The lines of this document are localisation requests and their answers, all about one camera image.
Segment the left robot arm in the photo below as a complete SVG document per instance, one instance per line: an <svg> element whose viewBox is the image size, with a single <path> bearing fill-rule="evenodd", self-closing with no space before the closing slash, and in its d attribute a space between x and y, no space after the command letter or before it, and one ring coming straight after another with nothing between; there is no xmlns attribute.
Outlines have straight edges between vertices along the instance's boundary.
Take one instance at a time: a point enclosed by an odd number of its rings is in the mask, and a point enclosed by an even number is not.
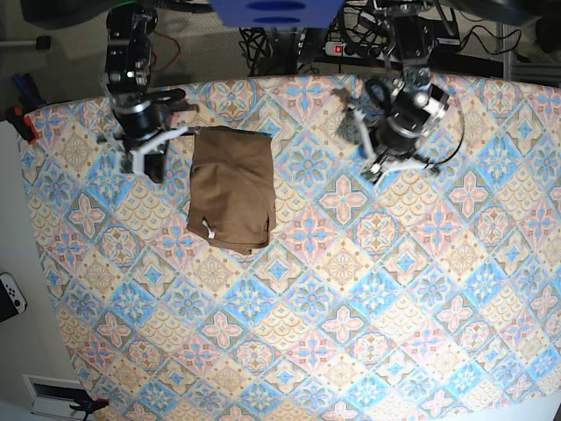
<svg viewBox="0 0 561 421"><path fill-rule="evenodd" d="M343 1L158 1L157 7L187 13L216 12L224 24L239 29L262 29L273 49L266 61L268 71L284 74L277 93L289 108L311 118L311 107L321 106L326 89L319 78L297 73L298 67L314 61L335 23L345 46L364 60L382 56L387 65L401 63L396 79L371 77L362 92L380 111L370 124L360 101L346 90L337 95L344 114L356 128L355 141L366 166L362 175L375 184L386 173L428 169L437 174L441 163L422 157L417 140L442 119L449 96L430 80L429 57L434 37L420 12L439 4L435 1L368 1L359 8L366 28L384 43L372 46L354 40L346 26Z"/></svg>

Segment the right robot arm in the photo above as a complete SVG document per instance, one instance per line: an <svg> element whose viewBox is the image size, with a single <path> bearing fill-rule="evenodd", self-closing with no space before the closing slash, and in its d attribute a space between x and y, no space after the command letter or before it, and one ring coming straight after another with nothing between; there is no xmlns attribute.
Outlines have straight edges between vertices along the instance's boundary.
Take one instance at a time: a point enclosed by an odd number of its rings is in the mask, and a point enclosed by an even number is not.
<svg viewBox="0 0 561 421"><path fill-rule="evenodd" d="M105 132L98 141L116 153L121 173L146 175L152 182L162 183L169 142L188 132L187 128L173 128L172 116L199 108L187 102L184 89L149 90L153 65L149 35L157 20L154 8L138 2L119 5L108 14L108 45L100 83L120 131Z"/></svg>

